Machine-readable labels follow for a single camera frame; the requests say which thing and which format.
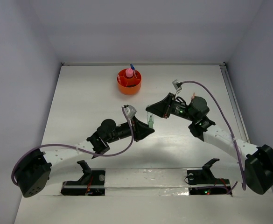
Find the green highlighter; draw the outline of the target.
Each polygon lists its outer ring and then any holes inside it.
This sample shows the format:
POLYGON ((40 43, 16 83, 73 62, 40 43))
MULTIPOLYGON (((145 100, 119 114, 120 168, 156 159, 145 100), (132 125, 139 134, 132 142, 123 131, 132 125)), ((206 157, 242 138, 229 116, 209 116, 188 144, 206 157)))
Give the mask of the green highlighter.
POLYGON ((149 128, 154 128, 154 115, 150 112, 147 112, 147 124, 149 128))

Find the pink glue stick tube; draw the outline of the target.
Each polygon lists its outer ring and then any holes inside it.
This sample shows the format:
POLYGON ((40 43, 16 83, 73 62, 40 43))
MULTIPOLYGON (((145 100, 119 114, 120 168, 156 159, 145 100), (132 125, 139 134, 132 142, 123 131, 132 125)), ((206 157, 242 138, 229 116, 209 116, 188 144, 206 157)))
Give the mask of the pink glue stick tube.
POLYGON ((125 76, 126 76, 126 78, 132 78, 134 76, 133 69, 131 69, 131 68, 126 69, 125 76))

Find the clear blue-capped glue bottle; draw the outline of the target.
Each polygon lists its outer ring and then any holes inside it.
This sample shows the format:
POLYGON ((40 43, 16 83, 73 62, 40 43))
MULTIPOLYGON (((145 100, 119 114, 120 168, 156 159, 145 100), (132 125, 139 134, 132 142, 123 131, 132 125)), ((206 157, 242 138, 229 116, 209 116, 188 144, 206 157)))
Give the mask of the clear blue-capped glue bottle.
POLYGON ((136 70, 132 63, 130 64, 130 68, 133 70, 133 74, 136 75, 136 70))

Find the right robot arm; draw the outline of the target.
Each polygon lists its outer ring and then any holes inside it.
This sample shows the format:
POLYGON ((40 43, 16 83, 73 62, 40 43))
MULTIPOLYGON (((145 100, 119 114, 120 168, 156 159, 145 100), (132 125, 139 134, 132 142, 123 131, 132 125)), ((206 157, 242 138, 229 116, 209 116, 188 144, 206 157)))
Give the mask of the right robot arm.
POLYGON ((190 121, 188 128, 194 137, 237 160, 236 172, 243 187, 263 195, 273 186, 273 149, 268 145, 260 147, 237 139, 233 131, 224 131, 207 117, 210 109, 204 98, 193 97, 186 104, 169 93, 163 100, 148 105, 146 111, 164 119, 175 115, 190 121))

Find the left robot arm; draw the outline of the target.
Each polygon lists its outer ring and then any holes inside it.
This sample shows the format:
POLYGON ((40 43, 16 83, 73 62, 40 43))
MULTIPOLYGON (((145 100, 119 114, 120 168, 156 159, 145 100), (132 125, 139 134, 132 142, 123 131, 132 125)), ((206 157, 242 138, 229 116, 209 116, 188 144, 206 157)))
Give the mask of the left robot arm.
POLYGON ((45 145, 26 152, 15 164, 11 179, 20 188, 23 197, 28 198, 40 193, 45 187, 72 181, 88 185, 93 171, 87 161, 98 157, 109 157, 109 144, 130 138, 138 142, 154 133, 153 115, 149 114, 147 123, 136 117, 126 123, 116 125, 112 119, 105 119, 97 130, 86 140, 74 146, 51 144, 53 151, 42 150, 45 145))

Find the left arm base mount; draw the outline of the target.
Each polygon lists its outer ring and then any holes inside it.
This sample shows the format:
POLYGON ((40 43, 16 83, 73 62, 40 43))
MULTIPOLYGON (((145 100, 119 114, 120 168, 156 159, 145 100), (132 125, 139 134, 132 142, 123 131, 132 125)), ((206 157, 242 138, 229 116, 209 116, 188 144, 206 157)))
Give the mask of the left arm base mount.
POLYGON ((63 196, 104 196, 105 169, 91 169, 86 161, 78 161, 83 175, 77 181, 63 182, 63 196))

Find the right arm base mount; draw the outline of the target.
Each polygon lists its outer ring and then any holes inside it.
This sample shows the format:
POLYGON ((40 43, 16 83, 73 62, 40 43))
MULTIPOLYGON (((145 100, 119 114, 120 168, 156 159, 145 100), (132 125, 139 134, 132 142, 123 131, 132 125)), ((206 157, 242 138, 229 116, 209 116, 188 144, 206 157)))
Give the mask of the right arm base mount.
POLYGON ((232 195, 231 184, 228 179, 216 178, 211 167, 219 159, 211 159, 201 168, 188 169, 184 182, 189 186, 191 196, 232 195))

